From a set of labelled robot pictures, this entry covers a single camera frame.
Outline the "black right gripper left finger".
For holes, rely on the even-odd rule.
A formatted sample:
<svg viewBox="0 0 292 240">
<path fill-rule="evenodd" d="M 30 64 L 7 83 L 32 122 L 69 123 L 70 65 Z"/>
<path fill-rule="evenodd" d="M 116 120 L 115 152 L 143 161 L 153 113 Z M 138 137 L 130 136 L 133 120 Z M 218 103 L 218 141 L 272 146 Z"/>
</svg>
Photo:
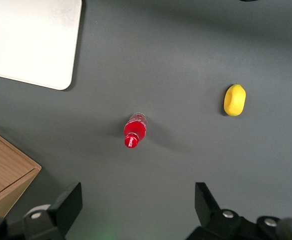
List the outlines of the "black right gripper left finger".
<svg viewBox="0 0 292 240">
<path fill-rule="evenodd" d="M 35 207 L 24 216 L 25 239 L 64 240 L 82 207 L 81 183 L 72 183 L 53 204 Z"/>
</svg>

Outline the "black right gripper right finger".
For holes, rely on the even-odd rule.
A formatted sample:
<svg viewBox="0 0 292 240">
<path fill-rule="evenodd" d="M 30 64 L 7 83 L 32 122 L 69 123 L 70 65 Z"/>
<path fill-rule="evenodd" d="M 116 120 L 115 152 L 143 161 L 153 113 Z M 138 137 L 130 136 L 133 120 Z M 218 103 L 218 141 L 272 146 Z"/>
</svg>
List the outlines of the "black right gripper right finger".
<svg viewBox="0 0 292 240">
<path fill-rule="evenodd" d="M 203 182 L 195 184 L 195 210 L 200 222 L 188 240 L 256 240 L 256 225 L 229 209 L 221 209 Z"/>
</svg>

